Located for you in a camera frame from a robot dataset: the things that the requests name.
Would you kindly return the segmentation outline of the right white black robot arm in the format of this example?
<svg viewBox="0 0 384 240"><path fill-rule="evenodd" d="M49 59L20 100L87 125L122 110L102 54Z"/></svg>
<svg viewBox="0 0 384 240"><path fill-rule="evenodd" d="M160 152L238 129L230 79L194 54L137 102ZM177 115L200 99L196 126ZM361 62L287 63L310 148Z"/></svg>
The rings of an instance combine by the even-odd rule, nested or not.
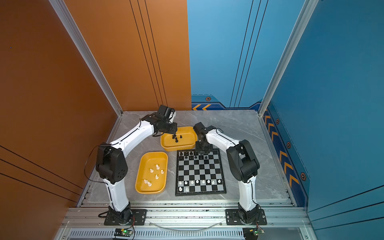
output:
<svg viewBox="0 0 384 240"><path fill-rule="evenodd" d="M201 122L193 127L198 140L196 150L209 153L216 146L227 154L230 171L238 181L240 199L239 216L246 225L256 222L261 207L256 200L256 180L260 163L247 140L235 140L214 126L205 127Z"/></svg>

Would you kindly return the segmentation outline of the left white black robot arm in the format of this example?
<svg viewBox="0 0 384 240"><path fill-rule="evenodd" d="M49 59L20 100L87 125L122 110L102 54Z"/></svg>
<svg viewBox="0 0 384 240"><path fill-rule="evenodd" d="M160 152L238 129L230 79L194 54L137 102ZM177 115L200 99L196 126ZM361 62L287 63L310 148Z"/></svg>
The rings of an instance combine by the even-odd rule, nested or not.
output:
<svg viewBox="0 0 384 240"><path fill-rule="evenodd" d="M117 140L98 146L96 171L106 184L109 195L107 217L115 223L127 225L133 218L125 188L128 173L126 157L149 136L158 137L158 133L175 135L178 129L175 116L175 109L161 105L158 111L141 118L133 129Z"/></svg>

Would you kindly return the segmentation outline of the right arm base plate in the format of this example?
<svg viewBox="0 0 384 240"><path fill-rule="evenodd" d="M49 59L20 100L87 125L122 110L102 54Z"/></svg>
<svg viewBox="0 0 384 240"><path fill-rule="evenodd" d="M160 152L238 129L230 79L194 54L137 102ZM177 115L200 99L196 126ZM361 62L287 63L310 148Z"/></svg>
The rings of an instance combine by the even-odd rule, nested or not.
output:
<svg viewBox="0 0 384 240"><path fill-rule="evenodd" d="M241 220L239 210L237 209L225 209L226 224L229 226L234 225L253 225L253 226L266 226L268 224L265 211L260 209L256 214L255 219L251 223L246 223Z"/></svg>

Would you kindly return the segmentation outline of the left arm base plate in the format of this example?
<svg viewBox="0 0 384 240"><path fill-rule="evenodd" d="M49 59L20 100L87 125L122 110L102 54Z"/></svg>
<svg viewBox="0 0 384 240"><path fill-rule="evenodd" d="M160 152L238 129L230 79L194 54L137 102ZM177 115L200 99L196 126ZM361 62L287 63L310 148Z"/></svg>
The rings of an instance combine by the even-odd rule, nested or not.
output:
<svg viewBox="0 0 384 240"><path fill-rule="evenodd" d="M110 209L105 217L105 226L143 226L147 217L146 209L133 209L127 212L129 217L124 219L119 214L115 213L114 210Z"/></svg>

